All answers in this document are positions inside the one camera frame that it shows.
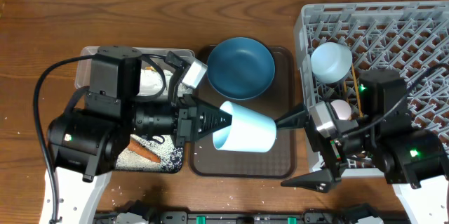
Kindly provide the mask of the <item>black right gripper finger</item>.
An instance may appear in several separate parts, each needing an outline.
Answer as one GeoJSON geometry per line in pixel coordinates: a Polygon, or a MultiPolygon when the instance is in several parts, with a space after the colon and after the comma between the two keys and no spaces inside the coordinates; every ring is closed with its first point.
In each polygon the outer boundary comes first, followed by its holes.
{"type": "Polygon", "coordinates": [[[299,187],[320,193],[328,193],[336,185],[340,184],[342,174],[333,173],[330,169],[323,169],[301,176],[290,178],[281,182],[282,187],[299,187]]]}
{"type": "Polygon", "coordinates": [[[304,103],[294,106],[291,110],[275,120],[276,128],[283,129],[302,129],[309,121],[309,112],[304,103]]]}

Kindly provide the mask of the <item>pink cup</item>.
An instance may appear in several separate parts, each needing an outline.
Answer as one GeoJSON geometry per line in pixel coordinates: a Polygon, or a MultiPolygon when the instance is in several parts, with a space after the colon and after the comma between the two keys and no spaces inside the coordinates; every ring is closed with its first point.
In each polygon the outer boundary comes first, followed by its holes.
{"type": "Polygon", "coordinates": [[[350,120],[351,119],[351,107],[344,100],[333,100],[331,106],[335,110],[338,119],[340,120],[350,120]]]}

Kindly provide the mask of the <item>light blue cup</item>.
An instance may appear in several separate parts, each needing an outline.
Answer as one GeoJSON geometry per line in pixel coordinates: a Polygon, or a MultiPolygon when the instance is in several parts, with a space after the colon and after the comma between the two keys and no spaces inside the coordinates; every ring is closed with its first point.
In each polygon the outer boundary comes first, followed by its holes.
{"type": "Polygon", "coordinates": [[[276,140],[274,120],[263,114],[224,102],[220,109],[232,116],[231,125],[213,133],[216,150],[232,152],[268,152],[276,140]]]}

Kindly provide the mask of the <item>orange carrot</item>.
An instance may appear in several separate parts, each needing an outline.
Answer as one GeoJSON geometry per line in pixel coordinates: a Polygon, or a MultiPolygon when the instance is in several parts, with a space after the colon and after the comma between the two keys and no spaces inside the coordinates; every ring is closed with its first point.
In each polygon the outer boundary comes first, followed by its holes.
{"type": "Polygon", "coordinates": [[[145,159],[150,160],[151,162],[155,162],[155,163],[160,163],[161,162],[161,159],[156,154],[154,154],[153,152],[149,151],[145,147],[141,146],[141,144],[139,144],[135,140],[130,140],[127,148],[130,151],[140,155],[141,157],[144,157],[145,159]]]}

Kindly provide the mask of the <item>light blue bowl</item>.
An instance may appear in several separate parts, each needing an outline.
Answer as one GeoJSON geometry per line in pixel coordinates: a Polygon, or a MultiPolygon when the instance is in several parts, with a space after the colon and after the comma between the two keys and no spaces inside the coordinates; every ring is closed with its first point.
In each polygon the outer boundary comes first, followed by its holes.
{"type": "Polygon", "coordinates": [[[322,84],[332,84],[343,79],[352,65],[351,51],[347,46],[326,42],[311,55],[311,70],[322,84]]]}

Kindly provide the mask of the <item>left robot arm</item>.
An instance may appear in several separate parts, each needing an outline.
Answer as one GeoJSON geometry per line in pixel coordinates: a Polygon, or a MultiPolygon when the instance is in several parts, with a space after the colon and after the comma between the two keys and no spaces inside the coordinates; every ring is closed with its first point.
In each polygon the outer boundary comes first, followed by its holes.
{"type": "Polygon", "coordinates": [[[42,223],[91,223],[119,155],[132,135],[170,136],[183,147],[206,136],[227,133],[239,152],[266,152],[276,132],[309,128],[304,105],[278,119],[232,105],[230,111],[193,95],[180,95],[179,85],[196,88],[207,67],[194,57],[169,51],[163,61],[175,71],[160,90],[140,95],[142,64],[157,56],[129,46],[101,46],[90,55],[90,82],[77,89],[63,113],[43,130],[39,111],[34,123],[46,163],[42,223]]]}

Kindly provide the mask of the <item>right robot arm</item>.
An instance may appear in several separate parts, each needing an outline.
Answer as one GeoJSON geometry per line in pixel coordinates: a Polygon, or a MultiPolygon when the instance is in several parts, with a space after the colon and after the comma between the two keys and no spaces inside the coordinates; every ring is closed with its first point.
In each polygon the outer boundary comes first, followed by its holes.
{"type": "Polygon", "coordinates": [[[393,186],[411,223],[448,222],[448,156],[438,136],[412,126],[406,105],[417,86],[395,70],[360,74],[360,119],[339,119],[328,102],[299,104],[278,118],[278,129],[304,129],[324,169],[290,178],[283,187],[327,193],[342,180],[348,159],[366,151],[393,186]]]}

